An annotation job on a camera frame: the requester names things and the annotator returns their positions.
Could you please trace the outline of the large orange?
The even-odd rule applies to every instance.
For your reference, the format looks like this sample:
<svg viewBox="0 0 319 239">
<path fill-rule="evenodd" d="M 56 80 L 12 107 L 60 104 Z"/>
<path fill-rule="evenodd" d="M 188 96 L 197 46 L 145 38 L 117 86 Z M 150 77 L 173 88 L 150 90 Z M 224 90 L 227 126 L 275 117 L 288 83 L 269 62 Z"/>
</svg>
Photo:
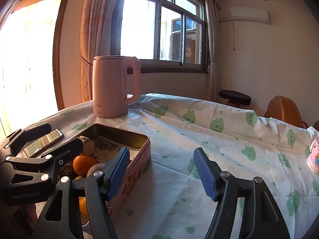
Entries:
<svg viewBox="0 0 319 239">
<path fill-rule="evenodd" d="M 95 164 L 98 164 L 98 162 L 94 158 L 86 155 L 78 155 L 74 158 L 72 166 L 78 176 L 85 177 L 89 169 Z"/>
</svg>

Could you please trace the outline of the dark glossy walnut-like fruit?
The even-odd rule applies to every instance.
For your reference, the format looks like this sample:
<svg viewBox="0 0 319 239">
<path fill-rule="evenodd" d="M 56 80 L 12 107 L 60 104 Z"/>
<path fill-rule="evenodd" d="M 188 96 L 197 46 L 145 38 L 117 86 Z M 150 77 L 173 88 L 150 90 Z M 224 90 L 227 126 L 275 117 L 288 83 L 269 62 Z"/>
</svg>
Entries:
<svg viewBox="0 0 319 239">
<path fill-rule="evenodd" d="M 68 176 L 71 180 L 74 180 L 77 176 L 73 166 L 70 164 L 63 166 L 59 171 L 59 175 L 60 177 Z"/>
</svg>

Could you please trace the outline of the small tangerine front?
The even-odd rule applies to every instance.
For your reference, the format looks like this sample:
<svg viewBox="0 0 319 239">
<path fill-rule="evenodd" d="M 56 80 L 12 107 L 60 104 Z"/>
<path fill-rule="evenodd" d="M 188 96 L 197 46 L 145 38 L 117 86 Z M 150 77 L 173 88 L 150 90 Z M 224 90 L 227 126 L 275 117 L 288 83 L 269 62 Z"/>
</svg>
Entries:
<svg viewBox="0 0 319 239">
<path fill-rule="evenodd" d="M 88 208 L 87 208 L 86 197 L 79 197 L 79 204 L 80 204 L 80 213 L 83 216 L 88 217 Z"/>
</svg>

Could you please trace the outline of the tin box lid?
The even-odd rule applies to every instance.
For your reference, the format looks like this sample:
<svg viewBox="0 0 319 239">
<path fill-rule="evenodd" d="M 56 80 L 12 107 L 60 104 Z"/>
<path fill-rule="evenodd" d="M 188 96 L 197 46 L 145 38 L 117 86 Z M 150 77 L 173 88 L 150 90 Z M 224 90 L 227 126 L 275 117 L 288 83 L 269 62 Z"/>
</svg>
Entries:
<svg viewBox="0 0 319 239">
<path fill-rule="evenodd" d="M 45 149 L 61 140 L 64 134 L 59 129 L 54 129 L 49 134 L 42 136 L 41 138 L 35 140 L 33 143 L 29 144 L 22 150 L 24 158 L 34 158 L 43 152 Z"/>
</svg>

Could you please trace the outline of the striped sugarcane piece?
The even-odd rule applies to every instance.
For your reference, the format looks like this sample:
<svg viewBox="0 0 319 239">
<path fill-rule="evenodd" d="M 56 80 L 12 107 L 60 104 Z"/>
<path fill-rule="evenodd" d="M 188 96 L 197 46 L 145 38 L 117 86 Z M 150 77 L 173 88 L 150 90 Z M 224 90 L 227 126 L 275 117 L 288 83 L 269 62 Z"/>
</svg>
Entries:
<svg viewBox="0 0 319 239">
<path fill-rule="evenodd" d="M 95 143 L 93 140 L 87 138 L 86 136 L 79 136 L 78 137 L 83 143 L 82 154 L 86 156 L 90 156 L 95 149 Z"/>
</svg>

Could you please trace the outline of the white green-print tablecloth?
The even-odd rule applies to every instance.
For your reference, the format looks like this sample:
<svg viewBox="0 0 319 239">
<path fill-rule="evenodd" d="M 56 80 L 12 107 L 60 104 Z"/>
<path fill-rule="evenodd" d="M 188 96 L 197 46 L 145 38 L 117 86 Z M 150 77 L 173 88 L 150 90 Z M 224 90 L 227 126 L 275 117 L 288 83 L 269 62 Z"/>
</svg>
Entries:
<svg viewBox="0 0 319 239">
<path fill-rule="evenodd" d="M 119 238 L 204 238 L 216 209 L 193 161 L 203 148 L 235 177 L 261 177 L 291 238 L 302 238 L 318 216 L 318 175 L 307 165 L 314 128 L 302 129 L 250 110 L 198 99 L 143 95 L 125 116 L 99 119 L 91 102 L 58 111 L 43 100 L 21 106 L 19 128 L 44 122 L 66 140 L 94 123 L 149 136 L 151 163 L 135 175 L 114 220 Z"/>
</svg>

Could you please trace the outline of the pink cartoon cup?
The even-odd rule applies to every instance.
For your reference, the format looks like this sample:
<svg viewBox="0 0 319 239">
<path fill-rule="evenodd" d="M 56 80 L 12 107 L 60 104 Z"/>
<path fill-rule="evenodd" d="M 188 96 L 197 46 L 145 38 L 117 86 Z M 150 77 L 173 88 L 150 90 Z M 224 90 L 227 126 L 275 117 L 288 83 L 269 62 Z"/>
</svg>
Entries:
<svg viewBox="0 0 319 239">
<path fill-rule="evenodd" d="M 307 157 L 307 165 L 315 174 L 319 173 L 319 138 L 314 138 L 310 146 L 310 153 Z"/>
</svg>

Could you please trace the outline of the pink electric kettle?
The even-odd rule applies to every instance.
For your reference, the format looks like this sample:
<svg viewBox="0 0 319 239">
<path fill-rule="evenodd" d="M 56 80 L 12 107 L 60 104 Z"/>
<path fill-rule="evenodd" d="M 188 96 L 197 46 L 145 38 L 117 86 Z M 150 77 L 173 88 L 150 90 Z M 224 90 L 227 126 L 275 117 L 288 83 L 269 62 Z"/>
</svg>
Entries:
<svg viewBox="0 0 319 239">
<path fill-rule="evenodd" d="M 127 92 L 127 69 L 132 69 L 132 96 Z M 117 118 L 127 114 L 128 105 L 141 95 L 141 64 L 136 57 L 96 56 L 93 60 L 93 112 L 99 118 Z"/>
</svg>

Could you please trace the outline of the brown leather sofa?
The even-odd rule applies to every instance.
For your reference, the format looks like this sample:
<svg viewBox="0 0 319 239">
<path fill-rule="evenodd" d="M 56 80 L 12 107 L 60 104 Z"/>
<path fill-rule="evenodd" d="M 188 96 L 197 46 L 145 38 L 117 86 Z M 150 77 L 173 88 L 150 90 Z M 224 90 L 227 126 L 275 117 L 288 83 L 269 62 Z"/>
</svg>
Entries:
<svg viewBox="0 0 319 239">
<path fill-rule="evenodd" d="M 314 127 L 314 129 L 319 131 L 319 121 L 316 121 L 316 123 L 314 123 L 313 127 Z"/>
</svg>

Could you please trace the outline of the black round stool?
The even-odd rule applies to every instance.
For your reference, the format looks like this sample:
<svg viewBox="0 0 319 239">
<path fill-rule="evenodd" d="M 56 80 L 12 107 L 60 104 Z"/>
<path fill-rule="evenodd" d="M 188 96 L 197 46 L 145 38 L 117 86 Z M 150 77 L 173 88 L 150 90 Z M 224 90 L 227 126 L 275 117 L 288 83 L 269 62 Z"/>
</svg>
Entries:
<svg viewBox="0 0 319 239">
<path fill-rule="evenodd" d="M 220 90 L 219 96 L 222 99 L 227 99 L 227 105 L 232 107 L 241 108 L 241 106 L 250 106 L 251 97 L 233 90 Z"/>
</svg>

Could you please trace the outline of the left beige curtain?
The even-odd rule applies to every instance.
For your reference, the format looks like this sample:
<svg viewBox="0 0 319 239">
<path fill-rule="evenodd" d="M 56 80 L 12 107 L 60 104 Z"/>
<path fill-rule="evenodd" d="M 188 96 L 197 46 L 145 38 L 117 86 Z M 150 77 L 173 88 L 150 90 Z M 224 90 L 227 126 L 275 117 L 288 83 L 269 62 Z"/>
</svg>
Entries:
<svg viewBox="0 0 319 239">
<path fill-rule="evenodd" d="M 81 96 L 93 98 L 93 59 L 110 55 L 111 20 L 117 0 L 84 0 L 81 27 Z"/>
</svg>

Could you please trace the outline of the beige curtain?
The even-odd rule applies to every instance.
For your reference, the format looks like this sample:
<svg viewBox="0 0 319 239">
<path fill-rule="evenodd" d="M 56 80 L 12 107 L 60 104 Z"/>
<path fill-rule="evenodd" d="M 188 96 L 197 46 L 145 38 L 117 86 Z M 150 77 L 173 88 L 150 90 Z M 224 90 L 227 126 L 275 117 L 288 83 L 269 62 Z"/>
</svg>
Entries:
<svg viewBox="0 0 319 239">
<path fill-rule="evenodd" d="M 117 0 L 84 0 L 81 27 L 81 96 L 93 98 L 93 59 L 110 55 L 111 20 Z"/>
<path fill-rule="evenodd" d="M 217 98 L 217 63 L 216 56 L 219 48 L 219 17 L 218 11 L 222 9 L 220 0 L 205 0 L 206 17 L 208 25 L 208 46 L 210 63 L 207 68 L 208 79 L 205 100 L 216 101 Z"/>
</svg>

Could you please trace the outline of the window with sliding frames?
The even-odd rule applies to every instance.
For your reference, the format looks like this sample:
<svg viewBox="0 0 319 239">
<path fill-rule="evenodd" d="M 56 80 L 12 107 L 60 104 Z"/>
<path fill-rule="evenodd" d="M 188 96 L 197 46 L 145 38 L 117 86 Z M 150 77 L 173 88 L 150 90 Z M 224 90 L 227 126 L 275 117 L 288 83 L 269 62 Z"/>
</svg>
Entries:
<svg viewBox="0 0 319 239">
<path fill-rule="evenodd" d="M 206 70 L 206 20 L 201 0 L 117 0 L 113 55 L 136 57 L 143 73 Z"/>
</svg>

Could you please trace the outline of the white air conditioner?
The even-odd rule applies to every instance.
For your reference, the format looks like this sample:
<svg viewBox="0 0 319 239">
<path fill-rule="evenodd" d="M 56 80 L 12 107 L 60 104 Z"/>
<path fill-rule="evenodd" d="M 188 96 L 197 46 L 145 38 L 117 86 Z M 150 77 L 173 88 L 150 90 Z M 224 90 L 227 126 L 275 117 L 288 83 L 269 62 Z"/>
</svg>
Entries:
<svg viewBox="0 0 319 239">
<path fill-rule="evenodd" d="M 266 9 L 231 7 L 231 16 L 240 21 L 270 24 Z"/>
</svg>

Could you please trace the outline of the right beige curtain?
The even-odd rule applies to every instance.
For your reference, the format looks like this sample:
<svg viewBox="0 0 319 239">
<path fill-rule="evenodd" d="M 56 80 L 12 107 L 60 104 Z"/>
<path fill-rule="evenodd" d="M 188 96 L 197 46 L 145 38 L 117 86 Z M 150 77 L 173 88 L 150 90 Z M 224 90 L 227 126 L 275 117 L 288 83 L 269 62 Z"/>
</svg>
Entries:
<svg viewBox="0 0 319 239">
<path fill-rule="evenodd" d="M 206 17 L 208 25 L 208 46 L 210 63 L 207 68 L 208 79 L 205 100 L 216 101 L 217 98 L 217 63 L 216 56 L 219 48 L 219 17 L 218 11 L 222 9 L 220 0 L 205 0 Z"/>
</svg>

